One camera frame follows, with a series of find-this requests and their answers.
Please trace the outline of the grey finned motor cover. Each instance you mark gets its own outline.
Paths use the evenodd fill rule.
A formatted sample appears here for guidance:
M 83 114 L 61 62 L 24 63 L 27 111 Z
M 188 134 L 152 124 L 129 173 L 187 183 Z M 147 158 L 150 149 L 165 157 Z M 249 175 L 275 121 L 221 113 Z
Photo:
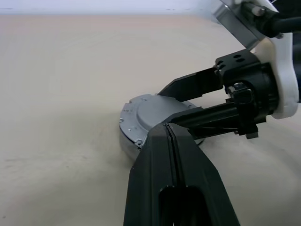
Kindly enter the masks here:
M 180 102 L 172 97 L 141 95 L 125 103 L 120 113 L 119 127 L 127 139 L 141 148 L 153 127 L 174 113 L 195 107 L 189 101 Z

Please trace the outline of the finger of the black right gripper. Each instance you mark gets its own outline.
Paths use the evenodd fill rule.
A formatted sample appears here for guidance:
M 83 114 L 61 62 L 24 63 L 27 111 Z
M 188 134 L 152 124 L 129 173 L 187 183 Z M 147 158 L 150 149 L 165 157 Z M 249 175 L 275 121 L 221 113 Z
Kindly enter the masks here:
M 200 139 L 237 131 L 239 114 L 236 105 L 229 102 L 206 109 L 196 107 L 174 113 L 164 122 L 184 127 L 195 139 Z
M 221 76 L 217 69 L 212 67 L 173 80 L 158 95 L 172 98 L 198 98 L 222 88 Z

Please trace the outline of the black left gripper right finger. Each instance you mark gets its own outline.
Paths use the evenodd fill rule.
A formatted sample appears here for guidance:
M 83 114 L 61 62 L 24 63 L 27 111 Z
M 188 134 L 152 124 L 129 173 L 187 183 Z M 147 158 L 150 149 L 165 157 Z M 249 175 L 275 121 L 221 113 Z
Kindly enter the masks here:
M 216 167 L 186 128 L 167 127 L 178 173 L 174 226 L 240 226 Z

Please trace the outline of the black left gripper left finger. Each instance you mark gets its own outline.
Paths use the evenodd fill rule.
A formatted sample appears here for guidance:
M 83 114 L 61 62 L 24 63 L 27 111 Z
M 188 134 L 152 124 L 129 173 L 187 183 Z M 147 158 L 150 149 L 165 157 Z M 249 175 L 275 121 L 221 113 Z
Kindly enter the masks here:
M 123 226 L 173 226 L 175 174 L 165 124 L 150 130 L 129 174 Z

